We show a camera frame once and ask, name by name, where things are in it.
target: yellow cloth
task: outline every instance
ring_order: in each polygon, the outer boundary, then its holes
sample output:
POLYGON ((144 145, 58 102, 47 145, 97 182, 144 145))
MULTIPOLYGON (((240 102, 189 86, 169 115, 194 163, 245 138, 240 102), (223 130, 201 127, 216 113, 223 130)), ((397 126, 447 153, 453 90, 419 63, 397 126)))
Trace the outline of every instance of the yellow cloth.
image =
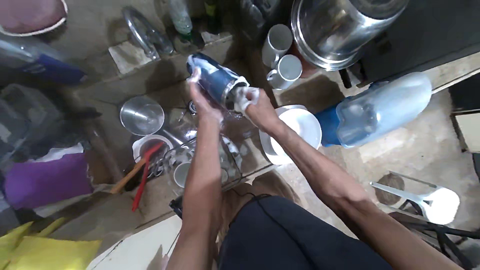
POLYGON ((41 232, 37 233, 35 236, 47 237, 49 234, 51 234, 56 229, 58 229, 60 226, 62 226, 65 223, 65 221, 67 221, 66 218, 59 218, 59 219, 55 220, 54 222, 50 223, 50 225, 47 226, 47 228, 43 229, 41 232))
POLYGON ((29 233, 32 222, 25 223, 0 237, 0 270, 3 270, 10 261, 10 256, 20 243, 22 237, 29 233))
POLYGON ((6 270, 85 270, 100 243, 25 236, 6 270))

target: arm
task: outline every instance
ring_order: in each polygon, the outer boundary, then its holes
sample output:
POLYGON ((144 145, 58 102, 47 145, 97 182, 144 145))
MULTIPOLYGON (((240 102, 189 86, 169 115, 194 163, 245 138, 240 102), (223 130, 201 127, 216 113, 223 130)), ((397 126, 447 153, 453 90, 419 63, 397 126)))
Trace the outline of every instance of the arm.
POLYGON ((222 116, 189 82, 199 124, 195 156, 183 195, 183 223, 167 269, 211 269, 219 229, 221 171, 218 140, 222 116))
POLYGON ((461 269, 381 211, 352 176, 283 123, 264 91, 246 113, 282 146, 317 197, 394 269, 461 269))

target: wooden handle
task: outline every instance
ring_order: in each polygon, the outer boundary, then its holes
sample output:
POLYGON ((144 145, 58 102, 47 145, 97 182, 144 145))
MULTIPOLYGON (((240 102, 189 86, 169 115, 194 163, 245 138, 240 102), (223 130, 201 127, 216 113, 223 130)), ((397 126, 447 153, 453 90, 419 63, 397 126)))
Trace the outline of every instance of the wooden handle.
POLYGON ((145 164, 145 158, 142 158, 135 166, 133 169, 125 176, 123 177, 111 190, 111 194, 116 194, 121 191, 121 189, 130 181, 130 179, 137 174, 137 172, 142 168, 142 166, 145 164))

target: red spatula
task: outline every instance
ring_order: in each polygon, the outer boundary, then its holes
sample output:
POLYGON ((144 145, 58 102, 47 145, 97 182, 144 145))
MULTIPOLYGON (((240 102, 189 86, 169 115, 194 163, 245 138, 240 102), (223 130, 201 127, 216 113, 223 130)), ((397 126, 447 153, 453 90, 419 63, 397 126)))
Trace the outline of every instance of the red spatula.
POLYGON ((162 145, 163 145, 163 142, 159 142, 157 145, 150 148, 144 154, 144 159, 145 159, 144 173, 142 175, 142 181, 140 182, 140 186, 138 187, 137 194, 135 195, 135 199, 133 200, 132 211, 137 210, 138 205, 140 204, 140 199, 142 198, 142 193, 144 192, 144 189, 145 189, 145 184, 147 183, 148 165, 150 164, 150 156, 153 153, 157 152, 160 149, 160 147, 162 147, 162 145))

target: mug handle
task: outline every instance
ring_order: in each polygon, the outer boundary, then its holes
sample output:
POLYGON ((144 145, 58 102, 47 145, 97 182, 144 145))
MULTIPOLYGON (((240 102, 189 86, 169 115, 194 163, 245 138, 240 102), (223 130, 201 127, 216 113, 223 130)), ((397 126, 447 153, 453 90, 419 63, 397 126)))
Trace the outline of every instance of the mug handle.
POLYGON ((271 81, 273 79, 273 74, 277 74, 276 69, 272 69, 268 74, 267 74, 267 81, 271 81))
POLYGON ((273 60, 271 68, 276 67, 276 64, 278 63, 278 60, 280 60, 280 55, 275 54, 275 60, 273 60))

